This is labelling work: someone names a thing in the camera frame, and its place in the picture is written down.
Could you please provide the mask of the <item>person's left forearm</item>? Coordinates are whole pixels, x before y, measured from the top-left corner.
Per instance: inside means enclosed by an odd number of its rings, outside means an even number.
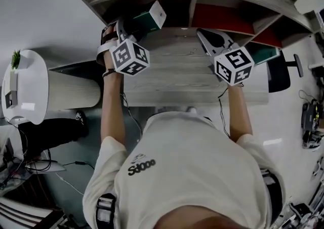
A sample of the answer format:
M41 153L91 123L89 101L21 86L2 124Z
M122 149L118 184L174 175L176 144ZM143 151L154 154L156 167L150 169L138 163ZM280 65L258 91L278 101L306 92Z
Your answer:
M110 73L103 77L103 81L101 140L110 136L124 145L126 130L120 98L123 75L116 72Z

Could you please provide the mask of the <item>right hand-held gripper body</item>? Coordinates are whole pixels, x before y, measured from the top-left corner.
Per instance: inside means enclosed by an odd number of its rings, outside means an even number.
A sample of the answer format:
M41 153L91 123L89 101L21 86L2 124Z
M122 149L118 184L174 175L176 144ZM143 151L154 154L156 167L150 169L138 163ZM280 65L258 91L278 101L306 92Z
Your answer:
M209 59L214 64L215 74L230 86L247 80L255 66L246 47L226 50L220 55L209 57Z

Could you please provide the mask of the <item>black office chair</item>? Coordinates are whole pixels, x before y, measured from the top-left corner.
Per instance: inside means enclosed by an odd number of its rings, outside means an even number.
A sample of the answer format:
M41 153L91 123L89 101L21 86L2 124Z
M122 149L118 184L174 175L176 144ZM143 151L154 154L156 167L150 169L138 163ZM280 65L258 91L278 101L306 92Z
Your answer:
M280 51L280 55L266 62L268 74L268 90L269 93L276 93L288 89L291 86L291 79L288 68L296 67L299 77L303 77L303 68L300 58L294 54L293 61L286 61L284 54Z

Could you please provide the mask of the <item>person's left hand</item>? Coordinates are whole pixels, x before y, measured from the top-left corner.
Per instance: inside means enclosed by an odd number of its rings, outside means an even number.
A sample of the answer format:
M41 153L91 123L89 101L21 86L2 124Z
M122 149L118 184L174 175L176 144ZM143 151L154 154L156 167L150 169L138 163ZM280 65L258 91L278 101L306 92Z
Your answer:
M115 24L112 24L102 30L101 45L115 40L118 40Z

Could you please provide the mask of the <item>person's white t-shirt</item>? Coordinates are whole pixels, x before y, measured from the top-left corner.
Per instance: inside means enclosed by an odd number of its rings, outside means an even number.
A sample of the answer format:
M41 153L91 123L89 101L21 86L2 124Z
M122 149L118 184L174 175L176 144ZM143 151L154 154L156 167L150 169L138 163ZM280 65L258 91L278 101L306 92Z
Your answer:
M167 213L198 206L251 229L267 229L285 202L285 187L263 146L250 134L236 142L193 113L150 117L131 153L108 136L83 197L92 229L99 199L115 200L121 229L153 229Z

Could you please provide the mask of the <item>white round pedestal table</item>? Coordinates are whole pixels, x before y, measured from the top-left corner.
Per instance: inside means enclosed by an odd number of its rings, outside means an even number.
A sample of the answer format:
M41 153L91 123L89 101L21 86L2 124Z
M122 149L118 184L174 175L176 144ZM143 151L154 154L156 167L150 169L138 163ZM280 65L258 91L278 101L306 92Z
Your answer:
M35 51L23 50L21 55L28 58L28 68L12 70L8 66L4 75L5 78L10 71L18 74L17 106L6 108L4 78L2 83L2 110L9 120L25 118L40 124L49 112L90 108L99 103L101 90L97 82L48 70Z

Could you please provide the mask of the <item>small potted plant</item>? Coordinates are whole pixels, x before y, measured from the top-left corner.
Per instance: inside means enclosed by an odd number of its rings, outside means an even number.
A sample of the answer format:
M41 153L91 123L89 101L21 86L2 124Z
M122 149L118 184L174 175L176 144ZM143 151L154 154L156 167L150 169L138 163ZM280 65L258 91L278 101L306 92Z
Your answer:
M24 55L21 55L21 51L17 50L13 52L12 60L11 60L11 69L19 70L28 68L28 58Z

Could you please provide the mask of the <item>grey padded seat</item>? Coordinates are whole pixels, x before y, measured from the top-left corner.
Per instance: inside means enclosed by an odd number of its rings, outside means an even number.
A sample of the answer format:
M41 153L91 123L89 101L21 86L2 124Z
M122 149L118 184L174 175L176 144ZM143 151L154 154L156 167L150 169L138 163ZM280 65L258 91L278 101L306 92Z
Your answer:
M62 164L53 160L30 161L25 165L25 169L34 174L66 171L66 168Z

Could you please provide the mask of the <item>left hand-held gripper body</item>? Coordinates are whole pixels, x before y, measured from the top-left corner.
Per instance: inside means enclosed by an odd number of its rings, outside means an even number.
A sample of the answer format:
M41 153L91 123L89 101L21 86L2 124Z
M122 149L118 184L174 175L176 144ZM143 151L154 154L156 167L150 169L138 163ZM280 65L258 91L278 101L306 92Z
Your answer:
M135 76L150 66L149 51L130 39L107 42L97 48L97 63L116 73Z

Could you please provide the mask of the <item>small grey box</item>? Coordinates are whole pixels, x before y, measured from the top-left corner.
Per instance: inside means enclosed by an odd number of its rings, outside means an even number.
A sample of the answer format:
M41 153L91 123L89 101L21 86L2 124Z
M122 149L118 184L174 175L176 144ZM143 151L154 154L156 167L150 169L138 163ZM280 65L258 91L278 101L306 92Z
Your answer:
M4 95L6 108L12 108L17 106L17 77L18 74L15 71L10 71L4 78Z

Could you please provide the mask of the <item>grey mobile robot base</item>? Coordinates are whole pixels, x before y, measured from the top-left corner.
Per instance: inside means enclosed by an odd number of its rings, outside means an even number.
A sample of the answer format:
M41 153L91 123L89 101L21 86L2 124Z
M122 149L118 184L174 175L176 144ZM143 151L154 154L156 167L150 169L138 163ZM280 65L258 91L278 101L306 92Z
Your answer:
M301 128L303 132L302 147L317 151L324 138L324 128L319 128L323 107L316 99L303 104Z

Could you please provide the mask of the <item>person's right forearm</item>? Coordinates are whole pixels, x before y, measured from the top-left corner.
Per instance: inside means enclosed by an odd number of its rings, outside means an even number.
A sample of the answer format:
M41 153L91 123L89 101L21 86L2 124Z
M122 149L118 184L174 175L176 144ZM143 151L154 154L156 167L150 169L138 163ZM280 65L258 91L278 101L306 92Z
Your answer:
M236 142L245 134L253 134L241 85L228 86L230 138Z

